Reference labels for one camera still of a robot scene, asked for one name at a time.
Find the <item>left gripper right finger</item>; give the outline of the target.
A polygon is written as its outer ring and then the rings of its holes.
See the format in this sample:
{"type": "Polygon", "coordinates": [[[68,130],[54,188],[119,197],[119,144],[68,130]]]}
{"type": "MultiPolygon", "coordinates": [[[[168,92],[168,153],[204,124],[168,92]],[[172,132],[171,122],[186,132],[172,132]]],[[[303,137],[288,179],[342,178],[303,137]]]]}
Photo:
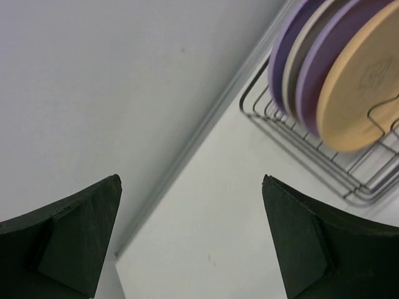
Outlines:
{"type": "Polygon", "coordinates": [[[398,298],[398,228],[266,175],[262,198],[288,298],[398,298]]]}

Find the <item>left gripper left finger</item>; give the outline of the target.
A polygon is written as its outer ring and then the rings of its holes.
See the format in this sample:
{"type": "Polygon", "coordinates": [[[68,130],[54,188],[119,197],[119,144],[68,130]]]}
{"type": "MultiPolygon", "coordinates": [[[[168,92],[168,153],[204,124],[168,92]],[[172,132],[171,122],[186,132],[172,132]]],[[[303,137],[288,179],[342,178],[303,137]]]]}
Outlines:
{"type": "Polygon", "coordinates": [[[1,298],[94,298],[122,196],[109,176],[1,222],[1,298]]]}

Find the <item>cream plate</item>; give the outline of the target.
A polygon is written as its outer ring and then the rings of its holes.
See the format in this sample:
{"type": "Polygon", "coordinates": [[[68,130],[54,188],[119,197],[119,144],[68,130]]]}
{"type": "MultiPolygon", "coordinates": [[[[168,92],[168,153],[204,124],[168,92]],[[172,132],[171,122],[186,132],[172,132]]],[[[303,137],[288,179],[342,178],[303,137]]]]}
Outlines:
{"type": "Polygon", "coordinates": [[[286,113],[295,120],[298,120],[296,108],[297,80],[305,57],[321,30],[347,3],[348,1],[344,0],[327,0],[319,4],[307,18],[291,47],[282,77],[282,101],[286,113]]]}

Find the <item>orange plate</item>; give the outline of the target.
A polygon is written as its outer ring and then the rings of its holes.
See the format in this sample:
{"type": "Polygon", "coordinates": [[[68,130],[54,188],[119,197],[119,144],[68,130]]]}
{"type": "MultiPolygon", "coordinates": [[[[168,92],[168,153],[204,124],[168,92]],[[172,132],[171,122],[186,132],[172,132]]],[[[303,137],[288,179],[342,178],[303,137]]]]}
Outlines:
{"type": "Polygon", "coordinates": [[[320,93],[317,128],[339,152],[398,128],[398,1],[375,14],[337,57],[320,93]]]}

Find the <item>purple plate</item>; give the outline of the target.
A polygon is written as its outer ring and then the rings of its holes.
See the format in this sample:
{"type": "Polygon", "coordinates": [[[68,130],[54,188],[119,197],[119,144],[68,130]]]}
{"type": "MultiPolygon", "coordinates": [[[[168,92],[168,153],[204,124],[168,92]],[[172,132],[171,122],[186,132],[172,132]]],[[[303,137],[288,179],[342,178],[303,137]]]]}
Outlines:
{"type": "Polygon", "coordinates": [[[299,32],[311,15],[324,3],[323,0],[295,1],[294,12],[287,17],[273,45],[268,66],[268,84],[272,99],[283,113],[286,112],[282,100],[282,76],[290,50],[299,32]]]}
{"type": "Polygon", "coordinates": [[[296,87],[297,118],[314,136],[317,129],[317,104],[325,79],[351,38],[391,0],[344,1],[324,18],[325,24],[302,64],[296,87]]]}

